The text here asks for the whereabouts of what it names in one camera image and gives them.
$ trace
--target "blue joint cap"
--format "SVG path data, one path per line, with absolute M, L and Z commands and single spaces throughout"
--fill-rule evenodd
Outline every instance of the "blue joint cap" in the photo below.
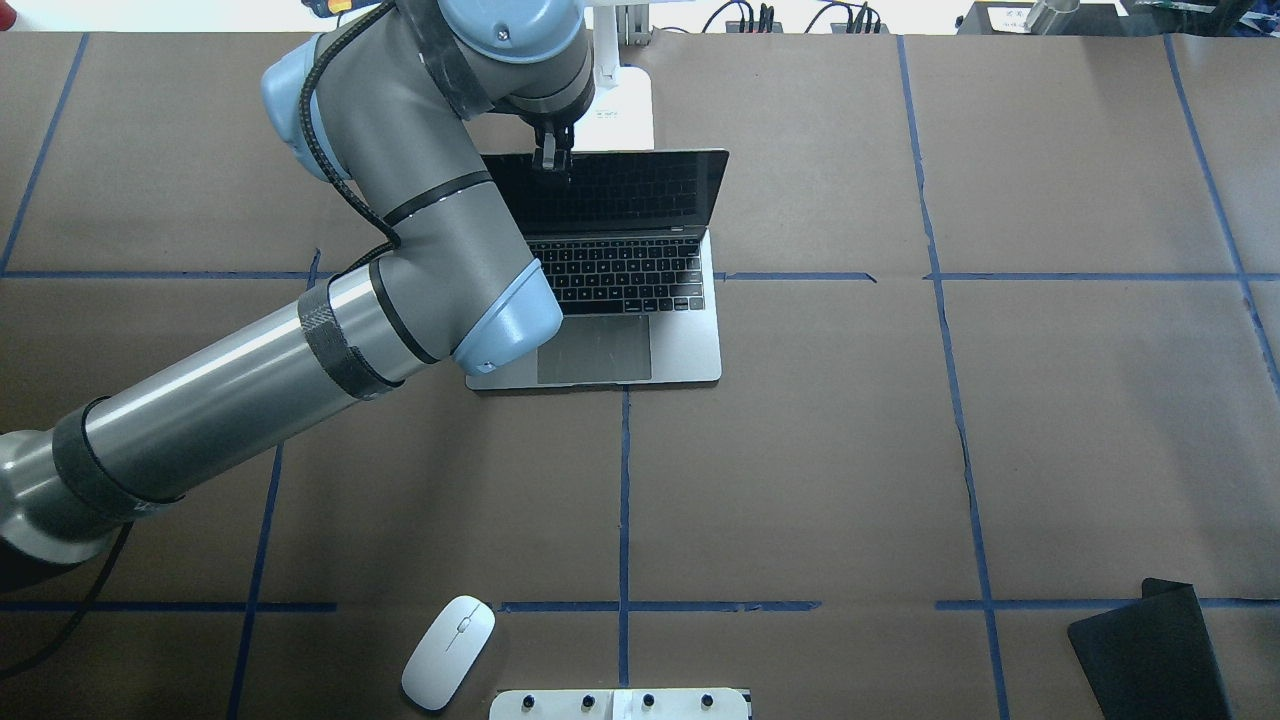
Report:
M 531 261 L 458 343 L 453 361 L 463 373 L 492 373 L 559 331 L 564 315 L 541 268 Z
M 540 63 L 568 47 L 585 0 L 440 0 L 449 28 L 468 47 L 503 63 Z
M 288 55 L 276 60 L 274 65 L 262 73 L 262 105 L 266 106 L 266 117 L 271 119 L 275 135 L 293 150 L 293 156 L 302 163 L 312 176 L 328 182 L 324 170 L 311 155 L 307 141 L 302 137 L 302 118 L 298 115 L 298 97 L 302 95 L 302 83 L 307 79 L 307 73 L 315 65 L 316 42 L 320 35 L 311 36 L 311 40 L 294 47 Z M 311 127 L 316 131 L 316 140 L 324 150 L 329 163 L 338 170 L 338 177 L 351 179 L 351 174 L 338 163 L 333 146 L 329 145 L 329 136 L 324 132 L 324 122 L 320 119 L 320 101 L 316 94 L 311 94 Z

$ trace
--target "laptop screen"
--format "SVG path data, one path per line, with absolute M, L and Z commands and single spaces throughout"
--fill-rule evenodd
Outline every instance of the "laptop screen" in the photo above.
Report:
M 728 152 L 575 152 L 570 182 L 535 177 L 532 156 L 485 155 L 502 199 L 525 234 L 707 225 Z

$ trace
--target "red object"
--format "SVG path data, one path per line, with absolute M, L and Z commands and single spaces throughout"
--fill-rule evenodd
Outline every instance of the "red object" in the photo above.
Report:
M 0 0 L 0 29 L 9 29 L 15 22 L 18 22 L 18 10 Z

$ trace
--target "open laptop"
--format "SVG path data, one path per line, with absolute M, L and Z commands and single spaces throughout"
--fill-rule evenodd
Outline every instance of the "open laptop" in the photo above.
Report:
M 564 311 L 559 332 L 472 389 L 708 382 L 721 377 L 707 225 L 726 150 L 576 152 L 570 182 L 530 155 L 485 165 Z

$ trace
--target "white label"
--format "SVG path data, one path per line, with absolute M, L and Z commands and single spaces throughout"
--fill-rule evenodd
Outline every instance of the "white label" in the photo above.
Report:
M 1030 8 L 987 8 L 991 29 L 996 32 L 1020 32 L 1027 35 L 1027 15 Z

